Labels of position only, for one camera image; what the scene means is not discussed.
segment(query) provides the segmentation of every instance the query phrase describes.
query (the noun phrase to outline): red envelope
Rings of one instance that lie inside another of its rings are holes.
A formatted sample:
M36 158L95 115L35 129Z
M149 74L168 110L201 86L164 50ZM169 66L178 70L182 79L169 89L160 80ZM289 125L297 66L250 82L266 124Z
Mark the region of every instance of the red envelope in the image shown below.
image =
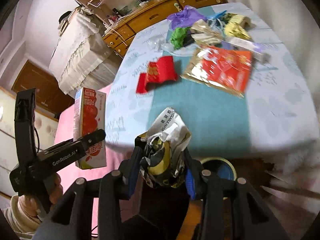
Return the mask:
M207 50L201 61L202 69L208 75L207 80L243 93L250 77L252 53L216 47L208 47Z
M167 80L178 79L178 75L174 70L172 56L163 56L157 62L149 62L147 73L141 73L137 85L137 94L145 94L148 92L147 85L149 83L161 84Z

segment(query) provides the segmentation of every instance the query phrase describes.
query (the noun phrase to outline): red packet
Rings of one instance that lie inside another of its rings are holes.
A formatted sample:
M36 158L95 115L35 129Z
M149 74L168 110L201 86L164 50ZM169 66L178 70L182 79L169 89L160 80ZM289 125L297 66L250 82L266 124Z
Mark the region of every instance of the red packet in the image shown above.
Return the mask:
M161 84L167 80L176 81L177 79L178 75L174 70L173 57L163 56L157 62L149 62L147 73L140 74L136 93L147 93L149 83Z
M252 52L205 47L196 50L183 75L243 97L252 68Z

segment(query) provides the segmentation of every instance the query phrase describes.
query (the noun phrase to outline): human hand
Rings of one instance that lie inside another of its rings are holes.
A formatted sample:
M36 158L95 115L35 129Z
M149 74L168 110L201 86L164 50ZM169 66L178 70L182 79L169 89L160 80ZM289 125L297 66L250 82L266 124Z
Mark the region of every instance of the human hand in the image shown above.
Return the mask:
M54 185L55 187L52 190L51 194L49 195L49 200L52 203L50 210L52 210L53 206L58 202L58 200L63 195L63 187L61 186L61 177L57 173L54 180ZM38 209L38 207L36 204L36 200L32 196L29 196L29 195L20 196L19 204L27 215L29 215L30 217L37 216L36 210Z

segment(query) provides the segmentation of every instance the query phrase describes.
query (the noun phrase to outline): juice carton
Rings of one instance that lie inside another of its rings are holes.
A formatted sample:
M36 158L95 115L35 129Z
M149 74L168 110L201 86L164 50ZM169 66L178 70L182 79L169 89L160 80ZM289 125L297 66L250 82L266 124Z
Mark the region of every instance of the juice carton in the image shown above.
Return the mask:
M105 129L106 94L89 88L76 93L73 139ZM86 151L86 156L76 161L76 166L86 170L107 166L105 141L96 143Z

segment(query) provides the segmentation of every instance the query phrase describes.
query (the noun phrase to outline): drawer knob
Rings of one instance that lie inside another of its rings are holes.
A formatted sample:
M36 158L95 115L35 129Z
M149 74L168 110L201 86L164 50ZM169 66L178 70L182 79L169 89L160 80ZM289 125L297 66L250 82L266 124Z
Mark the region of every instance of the drawer knob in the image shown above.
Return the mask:
M175 6L175 8L177 8L178 12L181 12L181 11L182 11L182 10L180 9L180 7L179 7L179 4L178 4L178 3L174 3L174 6Z

